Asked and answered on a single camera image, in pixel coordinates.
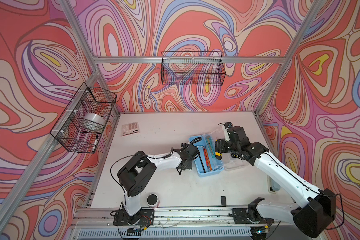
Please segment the red hex key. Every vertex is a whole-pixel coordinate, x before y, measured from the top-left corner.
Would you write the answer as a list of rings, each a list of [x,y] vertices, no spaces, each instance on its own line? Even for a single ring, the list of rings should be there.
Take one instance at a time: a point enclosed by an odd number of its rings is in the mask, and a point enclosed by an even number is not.
[[[208,151],[207,151],[207,149],[205,147],[203,147],[203,151],[204,151],[204,156],[205,156],[207,169],[208,169],[208,171],[210,171],[211,170],[211,164],[210,164],[210,160],[209,160]]]

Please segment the blue plastic tool box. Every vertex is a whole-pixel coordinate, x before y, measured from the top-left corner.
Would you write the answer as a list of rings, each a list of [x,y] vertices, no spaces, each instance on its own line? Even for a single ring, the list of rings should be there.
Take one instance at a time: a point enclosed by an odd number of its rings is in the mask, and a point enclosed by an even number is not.
[[[224,169],[224,163],[215,156],[215,141],[211,134],[192,136],[189,141],[201,138],[197,143],[193,143],[200,152],[200,156],[195,160],[197,174],[199,177],[208,177],[219,174]]]

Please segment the orange hex key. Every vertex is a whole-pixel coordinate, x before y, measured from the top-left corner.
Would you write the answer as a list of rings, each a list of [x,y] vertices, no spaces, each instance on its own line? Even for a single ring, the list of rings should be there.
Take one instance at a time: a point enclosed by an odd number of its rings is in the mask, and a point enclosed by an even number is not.
[[[212,171],[213,168],[212,168],[212,165],[211,165],[211,160],[210,160],[208,151],[206,151],[206,162],[207,162],[209,171]]]

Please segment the yellow black utility knife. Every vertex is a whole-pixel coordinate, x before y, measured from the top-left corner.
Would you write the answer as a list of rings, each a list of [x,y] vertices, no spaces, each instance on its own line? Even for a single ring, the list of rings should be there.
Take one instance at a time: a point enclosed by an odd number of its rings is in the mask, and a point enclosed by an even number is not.
[[[221,151],[215,150],[215,158],[217,160],[222,160],[222,153]]]

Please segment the teal utility knife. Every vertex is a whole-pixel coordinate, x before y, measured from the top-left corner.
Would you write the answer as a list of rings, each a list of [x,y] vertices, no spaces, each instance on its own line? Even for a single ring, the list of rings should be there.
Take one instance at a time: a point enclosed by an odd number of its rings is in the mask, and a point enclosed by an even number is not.
[[[214,143],[213,143],[213,140],[212,140],[211,136],[206,135],[205,140],[206,140],[206,143],[207,143],[207,148],[208,148],[208,151],[210,153],[210,156],[212,158],[215,158]]]

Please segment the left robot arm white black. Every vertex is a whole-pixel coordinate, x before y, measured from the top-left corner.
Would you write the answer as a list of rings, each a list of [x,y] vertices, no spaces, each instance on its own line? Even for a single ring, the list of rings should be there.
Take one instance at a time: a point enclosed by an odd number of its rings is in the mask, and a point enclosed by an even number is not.
[[[118,183],[125,194],[124,210],[129,217],[140,212],[140,193],[145,189],[155,172],[175,169],[178,174],[191,169],[193,161],[200,156],[193,144],[185,144],[180,149],[160,155],[147,155],[139,151],[121,167],[117,173]]]

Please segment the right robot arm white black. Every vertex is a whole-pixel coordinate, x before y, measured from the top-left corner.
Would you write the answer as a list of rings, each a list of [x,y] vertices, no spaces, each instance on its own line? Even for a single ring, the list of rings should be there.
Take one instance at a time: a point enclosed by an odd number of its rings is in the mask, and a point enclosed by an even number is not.
[[[245,217],[252,223],[273,219],[295,225],[303,234],[317,238],[336,218],[337,197],[329,189],[321,190],[280,162],[259,142],[250,142],[245,130],[226,122],[220,124],[224,138],[215,141],[215,157],[223,153],[248,162],[264,172],[284,189],[293,204],[274,203],[257,198],[248,204]]]

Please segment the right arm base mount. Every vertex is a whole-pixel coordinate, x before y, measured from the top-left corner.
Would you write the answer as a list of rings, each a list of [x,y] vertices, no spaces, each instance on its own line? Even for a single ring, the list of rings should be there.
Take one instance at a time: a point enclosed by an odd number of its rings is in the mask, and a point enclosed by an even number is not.
[[[256,198],[246,208],[233,208],[232,213],[228,214],[229,217],[234,219],[235,224],[268,224],[272,225],[275,220],[263,218],[256,209],[261,201],[265,198]]]

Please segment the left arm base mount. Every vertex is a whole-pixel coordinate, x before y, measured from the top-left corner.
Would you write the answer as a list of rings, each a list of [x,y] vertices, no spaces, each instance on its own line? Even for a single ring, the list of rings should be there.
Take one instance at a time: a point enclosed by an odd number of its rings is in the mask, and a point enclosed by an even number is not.
[[[135,215],[129,216],[124,208],[110,213],[114,218],[114,226],[140,226],[149,227],[154,223],[155,210],[140,209]]]

